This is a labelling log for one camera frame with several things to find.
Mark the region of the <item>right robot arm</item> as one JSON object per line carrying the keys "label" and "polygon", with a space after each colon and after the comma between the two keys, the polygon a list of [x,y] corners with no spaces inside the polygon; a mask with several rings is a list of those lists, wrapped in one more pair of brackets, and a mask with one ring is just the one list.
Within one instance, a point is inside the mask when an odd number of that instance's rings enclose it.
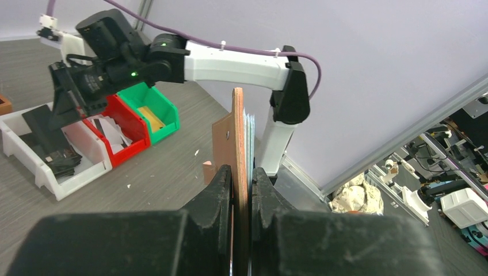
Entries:
{"label": "right robot arm", "polygon": [[145,43],[124,7],[100,11],[76,25],[89,57],[68,52],[50,65],[54,102],[49,126],[59,129],[105,110],[107,96],[139,83],[218,81],[271,90],[270,111],[256,165],[277,174],[295,128],[310,114],[312,91],[298,53],[291,46],[274,51],[212,43],[161,27]]}

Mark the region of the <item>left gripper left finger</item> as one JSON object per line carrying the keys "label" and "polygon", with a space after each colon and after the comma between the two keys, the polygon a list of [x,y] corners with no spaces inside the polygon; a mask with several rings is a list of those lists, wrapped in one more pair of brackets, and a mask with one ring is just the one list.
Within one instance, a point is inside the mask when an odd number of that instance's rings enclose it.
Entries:
{"label": "left gripper left finger", "polygon": [[229,275],[231,167],[177,210],[38,221],[8,275]]}

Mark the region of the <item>tan leather card holder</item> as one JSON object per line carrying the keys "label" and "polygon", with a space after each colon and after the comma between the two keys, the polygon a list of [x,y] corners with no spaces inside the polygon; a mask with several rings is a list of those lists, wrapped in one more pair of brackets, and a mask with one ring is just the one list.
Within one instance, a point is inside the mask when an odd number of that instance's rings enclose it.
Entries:
{"label": "tan leather card holder", "polygon": [[250,251],[249,195],[246,171],[243,89],[232,91],[231,112],[212,124],[212,165],[231,168],[232,274],[248,275]]}

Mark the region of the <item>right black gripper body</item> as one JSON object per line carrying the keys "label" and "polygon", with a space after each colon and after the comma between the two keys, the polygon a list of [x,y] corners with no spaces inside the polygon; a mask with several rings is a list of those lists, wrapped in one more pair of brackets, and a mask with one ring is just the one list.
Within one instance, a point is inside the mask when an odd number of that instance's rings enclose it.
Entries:
{"label": "right black gripper body", "polygon": [[83,108],[86,114],[102,113],[108,105],[105,88],[108,87],[108,77],[105,64],[96,60],[92,65],[74,65],[69,67],[59,61],[48,66],[54,90],[58,86],[75,86],[83,98]]}

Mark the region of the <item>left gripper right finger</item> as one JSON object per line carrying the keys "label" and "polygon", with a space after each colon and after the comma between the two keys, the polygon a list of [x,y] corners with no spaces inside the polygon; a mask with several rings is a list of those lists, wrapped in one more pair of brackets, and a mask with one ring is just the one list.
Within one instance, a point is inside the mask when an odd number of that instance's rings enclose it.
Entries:
{"label": "left gripper right finger", "polygon": [[253,171],[252,275],[446,275],[428,231],[398,216],[294,208]]}

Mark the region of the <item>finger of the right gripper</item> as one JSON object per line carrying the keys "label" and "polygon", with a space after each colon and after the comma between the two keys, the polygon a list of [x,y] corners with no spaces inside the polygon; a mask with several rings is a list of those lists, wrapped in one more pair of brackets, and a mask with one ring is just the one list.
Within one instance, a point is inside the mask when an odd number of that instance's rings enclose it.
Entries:
{"label": "finger of the right gripper", "polygon": [[84,103],[75,86],[55,88],[52,113],[48,122],[49,128],[60,129],[86,118],[86,110],[82,105]]}

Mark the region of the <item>dark grey credit card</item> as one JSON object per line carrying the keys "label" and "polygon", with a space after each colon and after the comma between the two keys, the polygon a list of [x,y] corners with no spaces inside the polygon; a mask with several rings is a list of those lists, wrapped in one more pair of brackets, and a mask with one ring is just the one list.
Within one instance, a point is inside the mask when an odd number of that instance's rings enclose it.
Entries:
{"label": "dark grey credit card", "polygon": [[49,127],[51,115],[49,106],[41,105],[24,112],[22,117],[47,154],[69,150],[71,145],[62,130]]}

